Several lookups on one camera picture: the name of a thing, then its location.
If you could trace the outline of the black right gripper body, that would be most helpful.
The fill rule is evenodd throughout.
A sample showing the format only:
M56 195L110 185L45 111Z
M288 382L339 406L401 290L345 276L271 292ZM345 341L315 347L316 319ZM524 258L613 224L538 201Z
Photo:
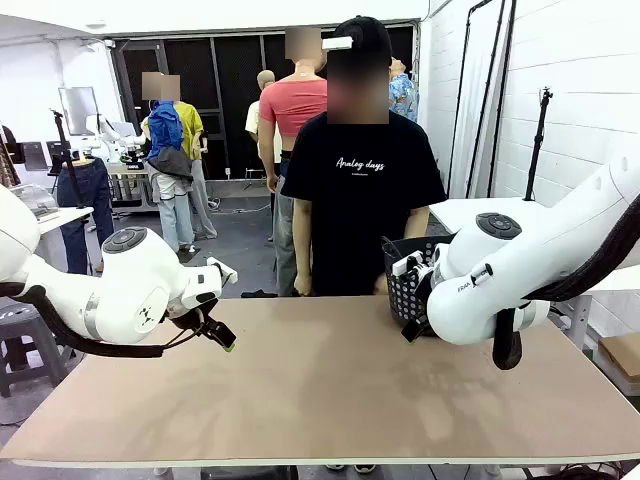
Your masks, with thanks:
M412 295L416 304L414 321L418 325L428 323L427 301L432 292L433 269L414 269L412 271Z

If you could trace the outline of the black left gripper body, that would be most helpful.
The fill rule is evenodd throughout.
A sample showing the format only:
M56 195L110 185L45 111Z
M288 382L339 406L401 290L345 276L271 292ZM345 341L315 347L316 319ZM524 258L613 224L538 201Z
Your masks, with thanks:
M210 315L218 304L218 299L213 298L195 308L189 314L189 326L191 330L216 330L218 322Z

